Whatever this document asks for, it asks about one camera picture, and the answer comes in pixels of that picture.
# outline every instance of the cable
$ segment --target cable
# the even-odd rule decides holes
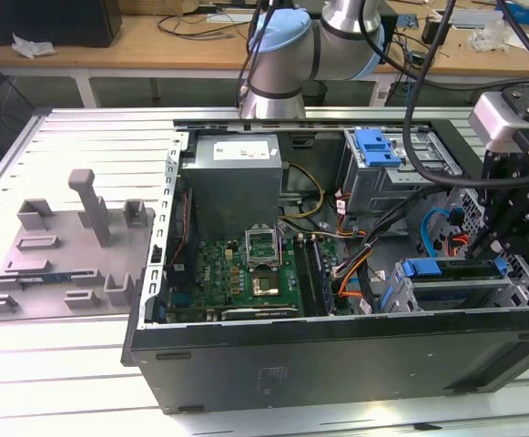
[[[347,293],[345,291],[345,288],[347,287],[347,283],[349,282],[349,279],[351,278],[351,276],[353,276],[353,273],[355,272],[355,270],[357,270],[361,264],[363,264],[363,262],[365,262],[365,260],[371,255],[371,249],[368,249],[367,250],[367,253],[365,255],[363,255],[363,257],[357,261],[357,263],[355,264],[355,266],[349,271],[349,273],[347,273],[347,275],[345,276],[345,278],[343,279],[343,282],[341,283],[341,286],[339,287],[339,292],[337,293],[337,295],[342,298],[342,297],[346,297],[346,296],[349,296],[349,295],[353,295],[355,297],[363,297],[363,295],[361,293]]]
[[[434,40],[432,41],[432,47],[424,60],[422,70],[420,71],[420,74],[418,75],[418,79],[416,80],[416,83],[414,84],[412,98],[406,109],[406,115],[403,120],[403,127],[402,127],[402,138],[403,138],[403,145],[406,151],[406,155],[408,156],[408,159],[410,160],[410,162],[412,163],[412,165],[414,166],[418,174],[420,174],[420,176],[436,184],[441,184],[441,185],[446,185],[446,186],[456,187],[456,188],[477,188],[477,189],[483,189],[483,188],[505,189],[505,188],[529,187],[529,176],[525,176],[522,178],[510,178],[510,179],[506,179],[506,178],[470,179],[463,175],[452,176],[448,174],[433,173],[430,170],[428,170],[428,168],[426,168],[426,166],[420,161],[420,159],[418,158],[418,155],[416,154],[413,148],[412,132],[411,132],[413,112],[418,103],[418,97],[420,95],[420,91],[422,90],[422,86],[424,84],[426,75],[428,74],[428,70],[430,69],[430,66],[432,65],[433,55],[442,41],[445,28],[448,26],[451,14],[453,12],[453,6],[455,3],[456,3],[456,0],[448,1],[448,5],[446,6],[446,9],[444,10],[444,14],[441,20],[440,27],[438,29],[438,32],[436,32],[436,36],[434,37]]]
[[[365,2],[367,0],[361,0],[360,1],[360,10],[362,11]],[[409,76],[413,80],[418,79],[418,75],[412,73],[411,71],[408,71],[407,68],[401,66],[397,62],[395,62],[393,59],[391,59],[389,56],[387,56],[385,53],[383,53],[383,50],[381,48],[377,47],[375,42],[371,39],[369,33],[367,32],[367,28],[365,27],[365,23],[363,23],[363,20],[359,20],[360,24],[360,30],[363,36],[365,37],[365,40],[367,41],[367,44],[371,47],[371,49],[385,62],[387,62],[390,66],[393,66],[396,70],[398,70],[400,73],[405,74],[406,76]],[[439,30],[444,28],[444,25],[439,26]],[[442,84],[439,84],[437,82],[432,82],[430,80],[426,80],[425,84],[428,86],[433,86],[440,89],[445,89],[447,91],[479,91],[483,89],[489,89],[489,88],[496,88],[499,86],[512,86],[512,85],[522,85],[522,84],[529,84],[529,77],[527,78],[520,78],[520,79],[505,79],[505,80],[497,80],[495,82],[489,82],[487,84],[479,84],[479,85],[472,85],[472,86],[445,86]]]
[[[424,247],[426,248],[426,251],[428,252],[428,255],[436,258],[436,250],[434,250],[434,246],[432,245],[432,242],[430,241],[430,237],[428,236],[428,223],[430,223],[430,218],[436,214],[440,213],[443,214],[446,217],[450,216],[450,211],[442,208],[432,208],[422,219],[422,224],[420,225],[420,235],[422,237],[422,242],[424,243]]]
[[[224,26],[218,27],[216,29],[209,29],[209,30],[204,30],[202,32],[189,33],[189,34],[182,34],[180,32],[175,32],[174,30],[167,29],[167,28],[165,28],[163,26],[163,23],[165,23],[170,18],[175,18],[175,17],[178,18],[178,19],[181,19],[181,17],[178,16],[178,15],[169,15],[169,16],[165,16],[165,17],[161,18],[157,22],[158,30],[160,30],[161,32],[165,32],[166,34],[169,34],[169,35],[177,36],[179,38],[196,39],[197,36],[217,36],[218,38],[211,38],[211,39],[220,39],[221,37],[227,38],[227,36],[225,36],[223,34],[220,34],[219,32],[221,32],[222,30],[235,28],[238,31],[238,34],[242,38],[245,38],[245,36],[239,31],[238,26],[239,25],[246,25],[247,23],[234,23],[233,20],[232,20],[232,23],[234,23],[233,25],[224,25]],[[196,25],[196,24],[201,23],[202,21],[205,21],[207,19],[208,19],[207,17],[204,17],[203,19],[198,20],[198,21],[193,22],[193,23],[190,23],[190,22],[187,22],[187,21],[185,23]]]
[[[0,76],[5,79],[7,82],[9,82],[9,85],[15,90],[15,92],[27,103],[27,105],[29,107],[31,107],[32,109],[36,109],[36,107],[34,106],[33,103],[31,103],[31,101],[21,92],[19,91],[19,89],[17,88],[17,86],[15,86],[15,84],[9,79],[9,77],[7,77],[6,75],[4,75],[1,70],[0,70]]]
[[[300,170],[300,172],[302,172],[302,174],[304,174],[307,178],[309,178],[312,181],[312,183],[317,186],[317,190],[319,191],[320,198],[319,198],[319,202],[317,202],[317,206],[315,208],[311,209],[310,211],[301,212],[299,214],[291,214],[291,215],[279,216],[279,217],[281,219],[304,219],[306,217],[310,217],[310,216],[316,214],[322,208],[322,204],[325,201],[325,194],[324,194],[324,192],[322,190],[322,187],[320,186],[319,181],[317,179],[315,179],[314,176],[311,173],[309,173],[307,170],[305,170],[300,165],[294,164],[293,162],[289,162],[289,167],[294,167],[294,168]]]
[[[442,193],[444,191],[448,191],[447,187],[439,186],[439,185],[432,185],[424,188],[420,188],[417,191],[414,191],[410,196],[402,200],[401,202],[394,205],[390,210],[385,212],[373,225],[373,228],[367,231],[367,234],[361,241],[361,245],[363,246],[363,249],[357,253],[355,256],[353,256],[349,261],[346,263],[340,265],[334,272],[333,278],[338,279],[342,278],[346,272],[351,268],[353,263],[355,263],[360,256],[363,254],[363,251],[367,247],[372,247],[375,245],[377,240],[379,239],[379,234],[386,231],[393,223],[396,221],[403,219],[406,215],[405,209],[411,206],[413,203],[417,202],[418,200],[422,198],[426,198],[428,196]]]
[[[505,0],[497,0],[497,4],[501,8],[501,11],[503,12],[503,17],[507,23],[511,26],[515,34],[519,37],[527,51],[529,52],[529,36],[527,36],[526,32],[521,28],[519,23],[517,23],[517,20],[513,16],[513,13],[511,12],[511,9],[509,8],[509,5]]]
[[[13,79],[13,84],[15,84],[17,82],[17,77]],[[5,96],[5,100],[3,101],[3,103],[1,104],[1,112],[0,112],[0,116],[1,116],[1,121],[3,121],[4,125],[6,125],[7,127],[9,127],[11,130],[14,130],[15,132],[19,132],[21,129],[18,129],[17,127],[14,127],[14,126],[11,126],[9,124],[9,122],[5,119],[5,117],[10,117],[12,119],[16,119],[17,121],[19,121],[20,123],[24,124],[23,121],[19,120],[17,117],[15,116],[10,116],[8,114],[5,113],[5,105],[7,104],[7,101],[9,100],[9,97],[11,96],[11,90],[13,89],[12,86],[9,87],[9,89],[7,90],[7,95]]]
[[[303,234],[322,235],[325,237],[332,237],[334,239],[350,239],[351,238],[351,237],[345,237],[343,235],[333,234],[331,232],[325,232],[324,230],[309,230],[309,229],[301,228],[300,226],[291,222],[287,218],[281,218],[280,221],[282,221],[284,224],[286,224],[286,226],[288,226],[295,232],[301,232]]]
[[[249,51],[246,55],[246,59],[244,60],[244,63],[242,64],[242,67],[239,70],[238,75],[238,83],[236,86],[236,106],[239,107],[241,103],[240,99],[240,90],[242,86],[242,78],[244,77],[244,73],[246,72],[246,68],[248,67],[248,62],[252,57],[252,68],[248,72],[248,77],[246,79],[246,85],[249,87],[250,81],[252,79],[252,76],[254,74],[254,66],[256,65],[256,58],[258,57],[258,53],[260,50],[260,45],[262,44],[262,38],[264,37],[264,33],[266,32],[266,28],[268,27],[268,23],[270,22],[270,19],[272,18],[272,15],[274,14],[274,11],[277,9],[278,5],[280,3],[280,0],[272,0],[272,5],[269,7],[268,11],[266,12],[266,15],[264,17],[264,22],[262,23],[262,28],[260,29],[259,33],[256,36],[252,36],[252,38],[249,38]],[[259,12],[259,9],[256,9],[254,11],[254,15]]]
[[[337,219],[337,233],[339,235],[342,235],[344,237],[353,237],[353,232],[347,232],[345,229],[343,229],[341,227],[341,223],[343,222],[343,219],[344,219],[345,216],[340,216],[338,219]],[[359,229],[357,231],[357,235],[359,236],[362,236],[362,237],[365,237],[366,233],[364,230],[361,230]]]

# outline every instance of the black box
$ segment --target black box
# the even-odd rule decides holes
[[[385,2],[381,3],[377,10],[380,13],[381,25],[383,25],[383,53],[387,55],[390,51],[393,32],[395,32],[395,27],[398,25],[398,13]],[[385,61],[381,59],[380,64],[385,64]]]
[[[108,47],[121,24],[118,0],[0,0],[0,46],[15,33],[54,46]]]

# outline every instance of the black computer case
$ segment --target black computer case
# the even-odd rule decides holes
[[[0,0],[0,46],[15,33],[54,46],[108,47],[121,24],[118,0]]]

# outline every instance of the label sticker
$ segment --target label sticker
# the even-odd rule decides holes
[[[18,281],[21,282],[22,284],[29,284],[31,282],[37,282],[37,283],[44,282],[44,280],[41,278],[20,278],[18,279]]]
[[[361,298],[361,302],[359,303],[359,307],[361,308],[361,311],[363,311],[363,314],[371,314],[371,306],[364,298]]]
[[[219,141],[213,148],[215,161],[270,159],[266,141]]]

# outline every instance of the power cable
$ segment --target power cable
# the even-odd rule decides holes
[[[1,70],[0,70],[0,76],[6,80],[9,85],[15,90],[15,92],[27,103],[27,105],[29,107],[31,107],[32,109],[36,109],[36,107],[34,106],[33,103],[31,103],[31,101],[24,95],[24,93],[22,93],[21,91],[19,91],[19,88],[17,88],[17,86],[15,86],[15,84],[9,79],[9,77],[7,77],[6,75],[4,75]]]

